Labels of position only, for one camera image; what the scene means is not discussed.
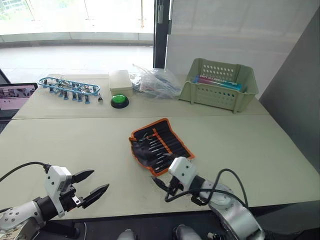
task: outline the white table surface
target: white table surface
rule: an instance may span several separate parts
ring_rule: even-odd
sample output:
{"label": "white table surface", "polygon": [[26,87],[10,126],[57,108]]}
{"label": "white table surface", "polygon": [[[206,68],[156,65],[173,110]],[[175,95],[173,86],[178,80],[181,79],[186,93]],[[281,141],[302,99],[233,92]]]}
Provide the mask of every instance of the white table surface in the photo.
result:
{"label": "white table surface", "polygon": [[[65,166],[71,173],[94,169],[75,185],[78,196],[110,183],[100,200],[74,209],[66,219],[124,216],[208,209],[184,196],[164,201],[165,192],[132,157],[131,132],[159,117],[12,120],[0,134],[0,175],[19,164],[41,161]],[[270,115],[169,117],[172,129],[195,154],[199,175],[214,180],[223,168],[241,178],[251,207],[320,199],[320,177]],[[169,182],[171,176],[160,176]],[[28,166],[0,184],[0,209],[46,195],[41,166]],[[221,178],[242,198],[237,181]]]}
{"label": "white table surface", "polygon": [[[14,119],[54,119],[54,118],[139,118],[139,117],[191,117],[233,115],[232,111],[201,104],[191,105],[187,101],[177,99],[150,99],[141,94],[129,96],[129,106],[115,109],[110,105],[108,75],[63,75],[67,80],[96,84],[101,88],[104,103],[99,104],[96,97],[90,97],[90,104],[64,100],[58,95],[49,93],[49,88],[39,85],[38,89],[25,103]],[[185,75],[177,76],[183,83]],[[247,109],[237,115],[269,114],[254,98]]]}

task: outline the plastic bag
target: plastic bag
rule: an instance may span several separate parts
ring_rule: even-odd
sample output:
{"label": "plastic bag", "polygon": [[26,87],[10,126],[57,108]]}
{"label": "plastic bag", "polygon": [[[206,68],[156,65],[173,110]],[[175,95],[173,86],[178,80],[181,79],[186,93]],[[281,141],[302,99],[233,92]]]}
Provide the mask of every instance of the plastic bag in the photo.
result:
{"label": "plastic bag", "polygon": [[144,67],[135,65],[140,73],[140,81],[133,84],[133,88],[147,94],[149,97],[173,99],[178,98],[182,91],[182,84],[166,69],[153,68],[148,70]]}

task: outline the white wall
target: white wall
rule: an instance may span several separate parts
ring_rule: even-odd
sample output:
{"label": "white wall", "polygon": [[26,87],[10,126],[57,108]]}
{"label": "white wall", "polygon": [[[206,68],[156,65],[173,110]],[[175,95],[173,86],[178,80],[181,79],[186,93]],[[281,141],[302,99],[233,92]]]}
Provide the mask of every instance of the white wall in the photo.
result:
{"label": "white wall", "polygon": [[319,7],[319,0],[173,0],[166,68],[195,58],[254,69],[259,98]]}

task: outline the plastic basket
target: plastic basket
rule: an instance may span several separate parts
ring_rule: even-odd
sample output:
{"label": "plastic basket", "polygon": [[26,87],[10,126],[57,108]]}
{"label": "plastic basket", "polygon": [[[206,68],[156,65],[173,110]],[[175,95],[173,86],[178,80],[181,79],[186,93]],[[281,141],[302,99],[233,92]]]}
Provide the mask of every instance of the plastic basket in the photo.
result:
{"label": "plastic basket", "polygon": [[[193,83],[197,75],[240,83],[242,88],[237,91],[226,87]],[[191,104],[229,109],[235,114],[245,110],[258,92],[254,70],[251,67],[196,58],[193,60],[179,99],[189,101]]]}

